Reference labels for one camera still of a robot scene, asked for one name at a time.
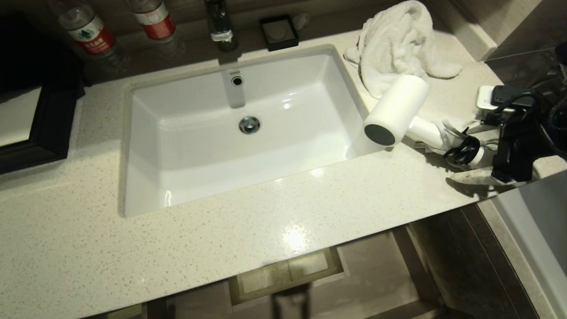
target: brand logo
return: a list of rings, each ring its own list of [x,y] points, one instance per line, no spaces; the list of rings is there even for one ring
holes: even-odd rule
[[[79,31],[79,38],[82,40],[91,40],[92,36],[94,36],[95,31],[93,30],[89,30],[89,29],[82,29],[81,31]]]

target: red label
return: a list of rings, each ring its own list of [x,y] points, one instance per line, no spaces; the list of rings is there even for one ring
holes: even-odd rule
[[[77,41],[88,54],[101,54],[112,47],[114,44],[114,37],[106,28],[102,29],[96,38],[87,41]]]
[[[174,22],[171,20],[171,17],[169,15],[161,22],[158,22],[156,24],[140,25],[143,27],[144,31],[146,31],[147,37],[154,40],[169,37],[175,31]]]

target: bottle label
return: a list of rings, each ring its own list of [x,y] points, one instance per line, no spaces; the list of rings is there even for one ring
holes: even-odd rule
[[[67,32],[88,54],[101,54],[114,44],[114,37],[97,15],[86,26]]]
[[[171,20],[170,13],[163,1],[154,11],[134,13],[134,15],[150,39],[163,39],[169,37],[175,31],[175,24]]]

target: faucet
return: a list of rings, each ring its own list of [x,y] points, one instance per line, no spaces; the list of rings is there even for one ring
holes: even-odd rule
[[[204,0],[211,39],[224,52],[236,50],[238,42],[232,32],[225,0]]]

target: quartz countertop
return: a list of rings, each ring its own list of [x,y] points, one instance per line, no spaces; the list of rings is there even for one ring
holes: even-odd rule
[[[315,28],[317,21],[307,27]],[[355,45],[360,30],[304,38],[286,52]],[[241,32],[242,39],[258,37]],[[209,45],[195,40],[189,48]],[[476,90],[501,84],[450,33],[440,54],[463,71],[432,79],[420,115],[457,127],[473,118]],[[280,54],[243,53],[238,63]],[[477,202],[483,187],[449,184],[440,156],[402,143],[317,170],[146,213],[121,214],[129,97],[133,88],[229,68],[201,62],[94,85],[77,104],[69,157],[0,175],[0,317],[72,318],[214,282]],[[369,109],[357,70],[346,66]],[[565,169],[537,162],[541,177]]]

